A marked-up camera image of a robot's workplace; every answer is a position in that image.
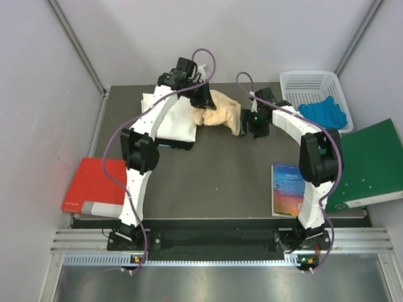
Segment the yellow t shirt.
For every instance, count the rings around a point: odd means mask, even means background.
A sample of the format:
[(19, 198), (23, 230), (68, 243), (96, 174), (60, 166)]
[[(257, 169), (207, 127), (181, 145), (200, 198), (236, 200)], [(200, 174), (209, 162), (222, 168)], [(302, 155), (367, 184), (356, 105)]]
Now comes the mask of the yellow t shirt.
[(210, 90), (210, 94), (217, 109), (193, 108), (193, 121), (198, 126), (224, 125), (231, 130), (233, 135), (240, 135), (241, 104), (216, 90)]

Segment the white t shirt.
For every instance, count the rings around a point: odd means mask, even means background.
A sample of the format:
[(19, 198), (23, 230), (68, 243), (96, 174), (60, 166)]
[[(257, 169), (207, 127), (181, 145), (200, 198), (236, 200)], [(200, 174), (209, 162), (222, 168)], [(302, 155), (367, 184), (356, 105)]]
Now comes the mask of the white t shirt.
[(148, 134), (151, 139), (163, 138), (180, 142), (196, 140), (196, 123), (193, 121), (190, 100), (175, 92), (144, 94), (142, 116), (134, 124), (134, 130)]

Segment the black garment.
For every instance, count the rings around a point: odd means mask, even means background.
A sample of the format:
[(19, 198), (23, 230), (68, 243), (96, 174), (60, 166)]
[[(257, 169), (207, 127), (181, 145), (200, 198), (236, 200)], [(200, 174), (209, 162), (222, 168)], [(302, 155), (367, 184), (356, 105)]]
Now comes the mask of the black garment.
[(191, 150), (194, 143), (193, 142), (183, 142), (177, 140), (166, 140), (166, 139), (156, 139), (156, 143), (159, 147), (169, 147), (179, 150)]

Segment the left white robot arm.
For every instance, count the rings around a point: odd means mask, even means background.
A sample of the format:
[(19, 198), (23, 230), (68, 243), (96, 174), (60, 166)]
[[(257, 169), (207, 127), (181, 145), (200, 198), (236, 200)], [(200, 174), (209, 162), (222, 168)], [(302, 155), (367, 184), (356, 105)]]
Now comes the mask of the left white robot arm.
[(188, 101), (194, 108), (217, 109), (204, 71), (196, 62), (183, 57), (178, 59), (175, 68), (158, 78), (152, 94), (143, 94), (141, 117), (120, 133), (127, 191), (116, 232), (128, 249), (137, 249), (144, 241), (140, 223), (147, 182), (159, 161), (156, 135), (163, 119), (178, 101)]

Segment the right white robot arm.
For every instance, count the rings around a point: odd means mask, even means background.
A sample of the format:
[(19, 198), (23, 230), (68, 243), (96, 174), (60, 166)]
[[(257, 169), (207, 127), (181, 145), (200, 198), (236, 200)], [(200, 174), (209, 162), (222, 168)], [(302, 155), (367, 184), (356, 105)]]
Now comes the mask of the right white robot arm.
[(241, 113), (241, 134), (267, 137), (270, 125), (285, 131), (300, 145), (299, 171), (305, 181), (302, 209), (293, 227), (293, 239), (308, 249), (324, 233), (327, 199), (337, 188), (344, 169), (339, 132), (303, 117), (287, 101), (277, 101), (270, 88), (248, 92), (250, 109)]

